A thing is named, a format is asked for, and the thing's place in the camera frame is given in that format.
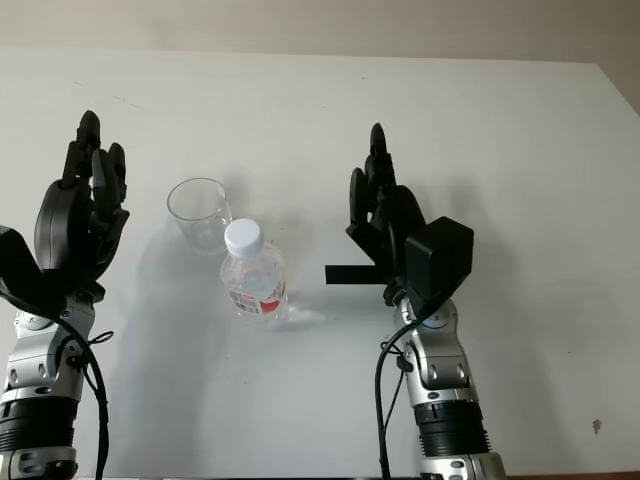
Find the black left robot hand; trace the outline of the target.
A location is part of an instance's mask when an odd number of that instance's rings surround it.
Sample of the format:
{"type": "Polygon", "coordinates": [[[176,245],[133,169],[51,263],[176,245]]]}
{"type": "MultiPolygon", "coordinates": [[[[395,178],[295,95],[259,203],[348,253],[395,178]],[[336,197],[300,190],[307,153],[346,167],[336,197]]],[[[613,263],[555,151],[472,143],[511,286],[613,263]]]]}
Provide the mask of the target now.
{"type": "Polygon", "coordinates": [[[88,110],[68,145],[62,177],[45,193],[34,233],[39,267],[66,295],[104,299],[99,278],[130,216],[123,208],[126,193],[124,149],[116,142],[101,148],[100,120],[88,110]]]}

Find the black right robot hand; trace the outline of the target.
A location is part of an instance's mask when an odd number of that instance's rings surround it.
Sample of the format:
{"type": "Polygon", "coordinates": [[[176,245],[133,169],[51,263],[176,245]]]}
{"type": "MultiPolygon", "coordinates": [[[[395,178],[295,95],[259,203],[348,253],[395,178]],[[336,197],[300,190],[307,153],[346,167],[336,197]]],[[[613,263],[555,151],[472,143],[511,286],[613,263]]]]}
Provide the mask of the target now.
{"type": "Polygon", "coordinates": [[[426,224],[411,190],[396,182],[391,154],[381,124],[371,128],[369,154],[352,171],[347,235],[373,261],[378,281],[385,285],[385,304],[406,293],[407,237],[426,224]]]}

